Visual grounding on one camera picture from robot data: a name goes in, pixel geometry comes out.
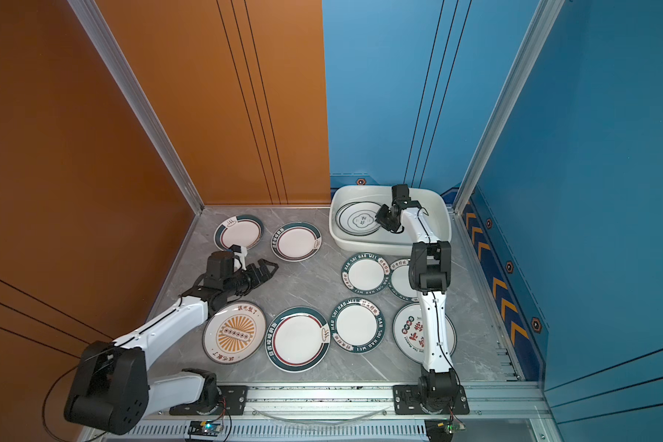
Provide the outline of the small green red rim plate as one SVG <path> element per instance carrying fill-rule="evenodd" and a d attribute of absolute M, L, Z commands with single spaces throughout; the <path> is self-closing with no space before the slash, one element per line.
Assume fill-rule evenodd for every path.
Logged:
<path fill-rule="evenodd" d="M 234 215 L 219 224 L 215 230 L 214 241 L 219 250 L 228 250 L 232 246 L 247 249 L 255 247 L 263 237 L 264 224 L 254 215 Z"/>

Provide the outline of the large green red rim plate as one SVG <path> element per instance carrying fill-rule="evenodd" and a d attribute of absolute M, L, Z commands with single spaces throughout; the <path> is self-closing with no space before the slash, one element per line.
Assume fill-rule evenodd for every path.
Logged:
<path fill-rule="evenodd" d="M 273 253 L 286 262 L 302 262 L 314 256 L 322 246 L 322 232 L 308 222 L 283 225 L 271 239 Z"/>

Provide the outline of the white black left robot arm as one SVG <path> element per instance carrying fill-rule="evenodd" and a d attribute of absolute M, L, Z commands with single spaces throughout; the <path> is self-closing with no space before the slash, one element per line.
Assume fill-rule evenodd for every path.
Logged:
<path fill-rule="evenodd" d="M 112 342 L 90 344 L 75 368 L 64 419 L 124 435 L 141 419 L 174 407 L 195 414 L 220 412 L 224 397 L 215 373 L 188 368 L 149 379 L 148 372 L 180 338 L 277 273 L 277 263 L 261 259 L 248 264 L 246 255 L 246 249 L 239 246 L 213 252 L 204 273 L 171 307 Z"/>

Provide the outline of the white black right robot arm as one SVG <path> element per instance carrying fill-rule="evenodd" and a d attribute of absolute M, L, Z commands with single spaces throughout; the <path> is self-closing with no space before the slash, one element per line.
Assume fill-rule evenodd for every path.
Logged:
<path fill-rule="evenodd" d="M 425 326 L 420 401 L 431 413 L 448 410 L 460 392 L 450 356 L 445 311 L 451 280 L 451 244 L 439 239 L 432 230 L 427 211 L 412 199 L 406 184 L 392 186 L 392 203 L 379 208 L 376 221 L 389 232 L 406 233 L 412 240 L 409 285 L 417 293 Z"/>

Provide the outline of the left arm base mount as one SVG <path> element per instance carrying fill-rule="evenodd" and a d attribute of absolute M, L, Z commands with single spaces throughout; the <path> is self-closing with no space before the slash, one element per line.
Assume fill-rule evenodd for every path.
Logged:
<path fill-rule="evenodd" d="M 205 387 L 194 403 L 176 405 L 169 409 L 170 415 L 219 416 L 243 415 L 249 388 L 244 385 Z"/>

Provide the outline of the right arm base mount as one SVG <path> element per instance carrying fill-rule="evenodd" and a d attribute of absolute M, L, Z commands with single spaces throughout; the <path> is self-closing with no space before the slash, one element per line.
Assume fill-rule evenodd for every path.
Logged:
<path fill-rule="evenodd" d="M 417 385 L 395 385 L 392 387 L 394 412 L 397 415 L 468 415 L 470 410 L 467 394 L 462 386 L 451 399 L 428 399 L 421 397 Z"/>

